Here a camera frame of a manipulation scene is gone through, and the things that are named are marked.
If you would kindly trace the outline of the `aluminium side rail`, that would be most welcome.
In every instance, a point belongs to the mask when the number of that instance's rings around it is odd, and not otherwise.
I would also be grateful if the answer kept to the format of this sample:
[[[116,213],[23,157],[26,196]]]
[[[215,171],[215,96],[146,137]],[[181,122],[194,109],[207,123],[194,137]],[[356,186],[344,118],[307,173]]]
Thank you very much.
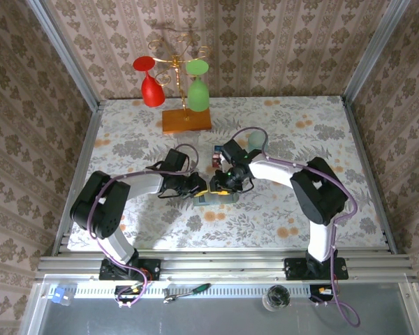
[[[94,110],[94,112],[91,114],[91,119],[89,122],[87,133],[84,138],[83,146],[75,169],[75,174],[73,176],[70,191],[68,193],[66,204],[61,216],[57,235],[53,243],[51,252],[52,257],[56,257],[59,255],[62,246],[62,241],[64,237],[68,236],[73,226],[73,220],[70,217],[70,210],[84,185],[91,154],[94,148],[94,143],[96,141],[96,136],[101,124],[101,117],[105,109],[105,104],[105,101],[100,102],[98,104],[97,109]]]
[[[383,231],[383,235],[386,240],[386,244],[388,245],[388,250],[392,254],[398,254],[397,246],[395,243],[395,239],[392,235],[392,231],[390,228],[390,224],[388,222],[388,218],[386,216],[385,209],[383,207],[383,203],[378,191],[378,187],[376,181],[374,179],[374,175],[372,174],[371,165],[368,161],[367,152],[365,150],[364,143],[360,136],[360,131],[358,125],[356,123],[354,114],[353,114],[353,106],[350,102],[348,102],[344,97],[341,97],[342,104],[345,109],[346,118],[348,120],[348,124],[350,126],[351,134],[354,139],[355,147],[358,151],[358,156],[362,165],[362,169],[364,171],[365,178],[367,180],[367,185],[369,187],[369,193],[372,197],[374,208],[376,210],[376,215],[379,220],[381,229]]]

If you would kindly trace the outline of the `clear glass jar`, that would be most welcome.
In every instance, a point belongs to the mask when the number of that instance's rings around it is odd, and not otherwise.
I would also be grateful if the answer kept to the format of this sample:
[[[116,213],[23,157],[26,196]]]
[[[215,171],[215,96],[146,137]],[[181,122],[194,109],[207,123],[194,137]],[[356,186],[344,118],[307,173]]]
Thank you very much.
[[[291,302],[289,290],[282,285],[273,285],[263,294],[262,303],[266,310],[274,312],[286,308]]]

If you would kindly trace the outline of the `floral table cover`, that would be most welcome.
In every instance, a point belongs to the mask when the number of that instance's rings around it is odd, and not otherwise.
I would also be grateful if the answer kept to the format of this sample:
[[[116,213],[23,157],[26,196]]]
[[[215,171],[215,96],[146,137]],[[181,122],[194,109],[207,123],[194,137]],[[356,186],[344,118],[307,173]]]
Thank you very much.
[[[271,156],[300,163],[321,157],[353,195],[358,212],[339,224],[338,247],[386,248],[340,97],[213,98],[209,110],[211,130],[199,132],[197,156],[187,153],[201,177],[214,174],[215,144],[234,137],[247,147],[247,128],[261,127],[267,131]],[[141,100],[108,101],[88,170],[118,175],[164,159],[177,141],[176,134],[163,134],[161,114],[161,108]],[[307,247],[309,222],[290,188],[256,180],[245,189],[236,203],[212,206],[138,197],[127,203],[120,227],[139,249]]]

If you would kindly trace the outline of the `frosted teal cup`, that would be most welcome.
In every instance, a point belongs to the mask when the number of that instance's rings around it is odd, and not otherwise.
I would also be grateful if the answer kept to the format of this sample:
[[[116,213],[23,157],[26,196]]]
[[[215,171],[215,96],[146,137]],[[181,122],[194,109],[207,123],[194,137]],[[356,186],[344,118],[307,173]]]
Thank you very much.
[[[254,131],[248,137],[248,152],[255,149],[262,150],[263,145],[267,145],[266,137],[262,131]]]

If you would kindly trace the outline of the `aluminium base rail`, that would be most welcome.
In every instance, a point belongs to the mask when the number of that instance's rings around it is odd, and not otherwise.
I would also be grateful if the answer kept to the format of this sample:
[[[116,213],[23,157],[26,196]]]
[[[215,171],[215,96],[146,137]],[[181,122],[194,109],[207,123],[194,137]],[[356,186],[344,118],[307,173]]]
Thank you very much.
[[[284,281],[284,261],[302,258],[302,250],[282,248],[219,248],[141,250],[140,257],[161,260],[161,280],[197,283],[272,283]],[[416,270],[407,255],[386,250],[343,249],[349,283],[397,283],[415,281]],[[62,251],[39,262],[36,280],[96,280],[103,258],[98,252]]]

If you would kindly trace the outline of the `green handled ratchet wrench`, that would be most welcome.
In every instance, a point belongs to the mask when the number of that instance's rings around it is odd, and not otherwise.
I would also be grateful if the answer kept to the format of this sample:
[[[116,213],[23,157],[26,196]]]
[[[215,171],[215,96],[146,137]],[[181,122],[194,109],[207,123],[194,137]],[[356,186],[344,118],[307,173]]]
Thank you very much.
[[[165,297],[163,299],[163,303],[164,304],[169,304],[170,302],[176,301],[178,298],[180,297],[188,297],[188,296],[193,296],[193,295],[199,295],[202,292],[205,292],[206,290],[208,290],[210,287],[212,286],[211,283],[205,283],[202,285],[199,285],[198,287],[188,291],[188,292],[184,292],[181,294],[171,294],[170,293],[170,289],[166,288],[163,290]]]

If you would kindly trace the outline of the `clear glass tumbler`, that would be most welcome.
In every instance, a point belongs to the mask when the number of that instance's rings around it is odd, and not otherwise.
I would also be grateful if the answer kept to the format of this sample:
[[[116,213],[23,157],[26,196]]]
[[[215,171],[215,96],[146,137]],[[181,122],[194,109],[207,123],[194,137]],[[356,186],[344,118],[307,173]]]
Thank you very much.
[[[186,131],[175,135],[177,144],[175,148],[186,153],[193,153],[198,155],[198,140],[200,133],[198,131]]]

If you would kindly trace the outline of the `aluminium frame post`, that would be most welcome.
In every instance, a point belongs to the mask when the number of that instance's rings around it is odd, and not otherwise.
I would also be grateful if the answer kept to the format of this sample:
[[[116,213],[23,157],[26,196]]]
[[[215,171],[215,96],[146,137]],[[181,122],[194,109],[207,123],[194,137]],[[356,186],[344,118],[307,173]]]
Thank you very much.
[[[410,0],[390,0],[343,94],[343,99],[346,104],[350,105],[359,94],[409,3]]]
[[[84,71],[79,62],[75,59],[72,48],[68,45],[66,37],[61,32],[60,26],[55,22],[54,15],[50,12],[46,0],[27,0],[37,20],[41,24],[49,41],[56,50],[60,59],[66,67],[69,75],[73,78],[82,97],[89,106],[89,109],[95,113],[100,105],[100,100],[94,93],[91,85],[88,83]]]

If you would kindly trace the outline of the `grey metal panel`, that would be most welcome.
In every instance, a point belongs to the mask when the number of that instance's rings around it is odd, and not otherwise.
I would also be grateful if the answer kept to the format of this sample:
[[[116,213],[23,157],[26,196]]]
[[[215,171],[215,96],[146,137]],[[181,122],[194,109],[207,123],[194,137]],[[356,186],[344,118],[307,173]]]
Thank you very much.
[[[45,296],[52,284],[114,283],[45,279],[33,286],[18,335],[419,335],[419,287],[399,283],[342,283],[335,304],[292,299],[268,311],[262,297],[141,299],[118,307],[115,299]]]

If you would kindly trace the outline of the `gold rack with wooden base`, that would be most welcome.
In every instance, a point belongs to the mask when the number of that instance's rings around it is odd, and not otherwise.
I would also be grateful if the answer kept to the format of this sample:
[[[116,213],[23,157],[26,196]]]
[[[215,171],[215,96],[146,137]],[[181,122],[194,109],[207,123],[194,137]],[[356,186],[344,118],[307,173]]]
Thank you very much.
[[[171,76],[169,76],[168,71],[172,70],[175,74],[175,84],[177,85],[182,102],[182,106],[179,109],[162,111],[163,133],[174,134],[185,131],[204,131],[211,129],[210,107],[203,112],[194,112],[189,108],[188,89],[195,77],[190,76],[186,72],[186,63],[194,59],[205,61],[205,57],[209,54],[209,48],[207,46],[201,46],[198,48],[198,56],[196,58],[186,59],[184,52],[180,54],[173,52],[163,38],[148,43],[150,50],[157,50],[160,47],[164,47],[167,50],[170,58],[154,58],[155,62],[166,65],[164,70],[157,73],[154,78],[162,87],[165,87],[171,82]]]

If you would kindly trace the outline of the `red wine glass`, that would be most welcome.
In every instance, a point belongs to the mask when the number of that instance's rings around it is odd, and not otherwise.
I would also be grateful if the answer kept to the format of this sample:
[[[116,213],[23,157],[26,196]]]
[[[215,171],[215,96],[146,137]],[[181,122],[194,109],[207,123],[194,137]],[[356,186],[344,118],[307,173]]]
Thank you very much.
[[[149,56],[138,57],[133,62],[134,69],[145,74],[145,78],[142,81],[141,93],[142,99],[148,107],[158,107],[166,99],[162,86],[149,74],[149,71],[153,69],[155,63],[155,60]]]

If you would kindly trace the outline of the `black wired power connector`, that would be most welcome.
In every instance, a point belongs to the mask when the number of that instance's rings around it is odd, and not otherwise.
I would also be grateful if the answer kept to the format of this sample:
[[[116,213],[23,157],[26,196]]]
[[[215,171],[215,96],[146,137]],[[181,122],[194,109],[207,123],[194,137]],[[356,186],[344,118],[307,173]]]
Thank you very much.
[[[143,284],[117,285],[115,288],[115,301],[118,307],[132,307],[138,301],[139,296],[145,289]]]
[[[310,284],[309,300],[315,304],[335,304],[334,290],[331,285]]]

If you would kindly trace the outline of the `clear acrylic box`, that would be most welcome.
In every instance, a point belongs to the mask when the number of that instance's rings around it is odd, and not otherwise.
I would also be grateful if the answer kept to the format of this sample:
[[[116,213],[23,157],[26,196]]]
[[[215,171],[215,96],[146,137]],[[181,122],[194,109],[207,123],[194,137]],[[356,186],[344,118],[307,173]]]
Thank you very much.
[[[212,155],[214,154],[214,153],[213,153],[213,151],[214,151],[214,146],[212,147],[212,153],[211,153],[211,166],[212,166]],[[229,168],[230,168],[230,165],[229,165],[229,163],[228,163],[228,162],[227,162],[227,163],[224,163],[224,164],[221,166],[221,168],[213,168],[213,167],[212,167],[212,169],[213,169],[213,170],[221,170],[221,171],[223,171],[223,172],[226,172]]]

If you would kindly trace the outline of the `green wine glass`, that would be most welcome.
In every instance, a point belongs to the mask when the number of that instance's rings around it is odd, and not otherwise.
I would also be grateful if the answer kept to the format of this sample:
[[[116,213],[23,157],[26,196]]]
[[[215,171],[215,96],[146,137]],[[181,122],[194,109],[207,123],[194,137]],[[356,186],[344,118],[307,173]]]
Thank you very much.
[[[210,106],[210,93],[201,76],[209,70],[209,65],[202,59],[186,63],[186,72],[195,77],[188,89],[188,105],[194,112],[203,112]]]

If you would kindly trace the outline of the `blue connector block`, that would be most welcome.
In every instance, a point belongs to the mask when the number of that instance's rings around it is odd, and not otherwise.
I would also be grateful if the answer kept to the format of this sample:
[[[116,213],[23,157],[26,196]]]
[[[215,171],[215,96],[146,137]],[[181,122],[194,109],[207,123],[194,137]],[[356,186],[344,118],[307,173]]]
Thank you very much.
[[[63,287],[56,287],[52,296],[52,302],[62,306],[70,306],[74,294]]]

